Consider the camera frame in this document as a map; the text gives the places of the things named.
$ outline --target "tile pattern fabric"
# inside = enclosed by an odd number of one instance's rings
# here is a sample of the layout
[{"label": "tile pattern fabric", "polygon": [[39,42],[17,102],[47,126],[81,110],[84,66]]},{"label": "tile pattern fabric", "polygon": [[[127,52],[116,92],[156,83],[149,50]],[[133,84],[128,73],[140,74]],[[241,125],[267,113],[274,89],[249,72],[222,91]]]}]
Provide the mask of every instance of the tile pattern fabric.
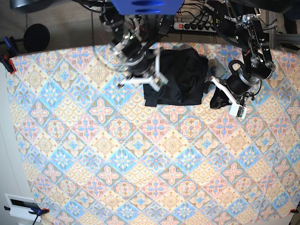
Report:
[{"label": "tile pattern fabric", "polygon": [[[166,49],[188,45],[156,44]],[[189,44],[228,77],[228,45]],[[241,225],[289,215],[300,200],[300,61],[273,51],[246,119],[228,107],[145,107],[116,83],[107,46],[19,56],[7,74],[15,135],[43,224]]]}]

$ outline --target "folded black garment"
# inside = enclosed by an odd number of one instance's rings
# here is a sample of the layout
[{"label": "folded black garment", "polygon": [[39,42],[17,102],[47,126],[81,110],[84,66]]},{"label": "folded black garment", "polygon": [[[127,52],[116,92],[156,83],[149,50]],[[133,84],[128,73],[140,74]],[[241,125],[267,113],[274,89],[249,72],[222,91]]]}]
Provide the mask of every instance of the folded black garment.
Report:
[{"label": "folded black garment", "polygon": [[158,92],[144,84],[145,106],[200,105],[208,59],[193,48],[181,51],[163,50],[160,72],[169,80]]}]

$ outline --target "power strip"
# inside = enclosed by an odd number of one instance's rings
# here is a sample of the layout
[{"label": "power strip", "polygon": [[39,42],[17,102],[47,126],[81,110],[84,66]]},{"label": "power strip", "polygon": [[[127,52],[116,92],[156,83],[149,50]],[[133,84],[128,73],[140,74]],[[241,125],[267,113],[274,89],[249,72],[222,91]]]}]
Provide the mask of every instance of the power strip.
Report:
[{"label": "power strip", "polygon": [[189,31],[205,31],[216,33],[212,28],[205,27],[203,23],[189,23],[189,22],[175,22],[173,25],[175,30],[189,30]]}]

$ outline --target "black cable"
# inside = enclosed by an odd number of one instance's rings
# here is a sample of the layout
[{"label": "black cable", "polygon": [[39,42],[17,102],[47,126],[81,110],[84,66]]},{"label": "black cable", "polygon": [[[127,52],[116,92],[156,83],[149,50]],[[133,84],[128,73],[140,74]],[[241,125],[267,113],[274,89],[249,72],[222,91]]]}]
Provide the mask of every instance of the black cable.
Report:
[{"label": "black cable", "polygon": [[197,3],[184,3],[182,4],[183,6],[188,6],[188,5],[191,5],[191,6],[197,6],[199,7],[201,10],[202,10],[202,5],[200,4],[197,4]]},{"label": "black cable", "polygon": [[261,85],[260,85],[258,91],[257,91],[253,96],[258,95],[258,93],[259,93],[259,92],[261,91],[261,89],[262,89],[262,85],[263,85],[263,81],[261,80]]},{"label": "black cable", "polygon": [[88,0],[72,0],[72,1],[77,2],[81,5],[86,5],[91,7],[95,6],[95,7],[114,8],[111,2],[98,2],[98,1],[88,1]]},{"label": "black cable", "polygon": [[272,29],[275,29],[275,28],[277,28],[277,25],[276,25],[276,26],[274,26],[274,27],[265,28],[265,29],[263,29],[263,30],[272,30]]},{"label": "black cable", "polygon": [[212,22],[213,22],[213,25],[214,25],[214,29],[215,31],[217,32],[217,34],[223,38],[226,42],[228,42],[230,45],[233,45],[233,46],[236,46],[238,48],[242,48],[242,49],[245,49],[246,51],[249,49],[248,46],[244,46],[242,44],[239,44],[239,43],[236,43],[232,40],[230,40],[225,34],[223,34],[222,32],[220,32],[220,30],[218,29],[218,26],[217,26],[217,12],[218,12],[218,9],[215,9],[214,10],[214,13],[213,13],[213,16],[212,16]]},{"label": "black cable", "polygon": [[92,23],[92,46],[95,46],[95,35],[94,35],[94,20],[93,20],[93,12],[90,14],[91,23]]},{"label": "black cable", "polygon": [[28,29],[28,25],[27,25],[27,14],[26,14],[26,29]]},{"label": "black cable", "polygon": [[182,11],[182,12],[180,12],[181,14],[182,13],[189,13],[189,14],[191,14],[194,18],[196,18],[196,16],[194,15],[194,14],[192,14],[191,12],[189,12],[189,11]]},{"label": "black cable", "polygon": [[266,25],[266,26],[271,26],[271,25],[273,25],[275,22],[277,22],[277,19],[275,19],[272,23],[270,23],[270,24],[266,24],[261,18],[258,18],[260,21],[262,21],[262,23],[264,24],[264,25]]},{"label": "black cable", "polygon": [[94,12],[94,13],[103,13],[103,11],[96,11],[94,9],[91,9],[83,4],[80,4],[82,7],[84,7],[85,9],[87,9],[88,11]]}]

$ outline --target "blue robot mount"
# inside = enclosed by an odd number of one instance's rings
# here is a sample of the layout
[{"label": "blue robot mount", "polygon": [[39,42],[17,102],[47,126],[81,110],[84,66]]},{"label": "blue robot mount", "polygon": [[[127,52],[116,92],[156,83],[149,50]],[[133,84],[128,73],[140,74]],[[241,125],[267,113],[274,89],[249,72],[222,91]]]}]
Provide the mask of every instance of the blue robot mount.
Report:
[{"label": "blue robot mount", "polygon": [[184,0],[111,0],[121,15],[175,15]]}]

